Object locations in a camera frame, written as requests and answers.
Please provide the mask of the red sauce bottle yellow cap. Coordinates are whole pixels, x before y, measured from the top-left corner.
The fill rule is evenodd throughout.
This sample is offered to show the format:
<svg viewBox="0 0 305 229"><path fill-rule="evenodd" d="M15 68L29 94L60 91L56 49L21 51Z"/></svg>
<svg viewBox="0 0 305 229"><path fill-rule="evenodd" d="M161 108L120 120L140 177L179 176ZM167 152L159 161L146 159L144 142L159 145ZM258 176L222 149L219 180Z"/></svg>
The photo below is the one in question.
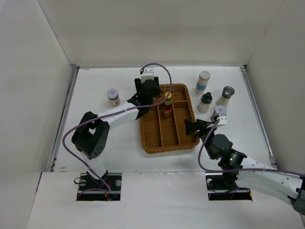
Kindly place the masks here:
<svg viewBox="0 0 305 229"><path fill-rule="evenodd" d="M173 105L172 105L172 94L170 92L165 93L165 101L162 105L162 114L165 117L169 117L172 113Z"/></svg>

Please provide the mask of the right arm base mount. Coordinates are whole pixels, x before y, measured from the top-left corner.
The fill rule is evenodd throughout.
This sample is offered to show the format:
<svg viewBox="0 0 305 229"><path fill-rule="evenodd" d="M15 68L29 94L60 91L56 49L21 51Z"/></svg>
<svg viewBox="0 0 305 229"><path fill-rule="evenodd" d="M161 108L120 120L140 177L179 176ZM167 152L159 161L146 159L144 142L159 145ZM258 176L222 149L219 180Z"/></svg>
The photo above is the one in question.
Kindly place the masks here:
<svg viewBox="0 0 305 229"><path fill-rule="evenodd" d="M206 173L205 180L210 201L252 200L250 189L238 187L223 174Z"/></svg>

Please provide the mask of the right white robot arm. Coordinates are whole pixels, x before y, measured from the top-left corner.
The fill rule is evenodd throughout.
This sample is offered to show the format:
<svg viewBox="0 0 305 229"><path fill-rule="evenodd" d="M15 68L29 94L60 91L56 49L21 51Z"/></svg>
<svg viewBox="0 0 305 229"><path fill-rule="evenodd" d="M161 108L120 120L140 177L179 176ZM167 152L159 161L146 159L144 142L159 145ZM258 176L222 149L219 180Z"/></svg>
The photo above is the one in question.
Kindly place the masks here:
<svg viewBox="0 0 305 229"><path fill-rule="evenodd" d="M220 167L219 170L207 169L199 159L200 168L209 173L221 173L221 183L225 188L254 189L287 203L301 215L305 213L305 176L275 169L235 150L225 135L215 134L218 127L227 124L226 116L219 116L211 122L186 119L184 124L186 134L201 139L200 149L206 150L209 158L216 160Z"/></svg>

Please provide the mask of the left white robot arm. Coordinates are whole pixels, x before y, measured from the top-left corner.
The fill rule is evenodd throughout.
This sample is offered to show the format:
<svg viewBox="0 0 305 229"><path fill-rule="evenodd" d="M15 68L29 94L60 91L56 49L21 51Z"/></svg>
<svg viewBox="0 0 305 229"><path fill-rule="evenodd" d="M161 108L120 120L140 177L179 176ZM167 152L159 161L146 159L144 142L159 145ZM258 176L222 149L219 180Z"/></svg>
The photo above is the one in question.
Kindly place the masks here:
<svg viewBox="0 0 305 229"><path fill-rule="evenodd" d="M110 111L111 114L118 111L123 111L123 113L85 124L73 133L72 143L83 154L85 162L93 166L93 170L96 172L93 174L87 170L87 176L91 179L90 183L96 190L102 190L107 185L107 170L100 155L105 149L109 131L144 116L148 113L149 108L138 108L138 106L152 105L154 99L161 96L158 77L149 77L144 82L142 79L144 79L143 76L135 79L136 94L126 103Z"/></svg>

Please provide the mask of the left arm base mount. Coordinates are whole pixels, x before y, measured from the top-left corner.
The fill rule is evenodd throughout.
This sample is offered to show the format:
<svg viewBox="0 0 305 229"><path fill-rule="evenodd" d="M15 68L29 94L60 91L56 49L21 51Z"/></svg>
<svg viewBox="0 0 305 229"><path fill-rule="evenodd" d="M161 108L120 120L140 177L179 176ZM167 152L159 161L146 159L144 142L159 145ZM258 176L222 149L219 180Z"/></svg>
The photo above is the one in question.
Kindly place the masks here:
<svg viewBox="0 0 305 229"><path fill-rule="evenodd" d="M103 180L109 189L100 180L95 180L87 173L74 179L78 186L77 201L120 201L122 188L122 173L107 173Z"/></svg>

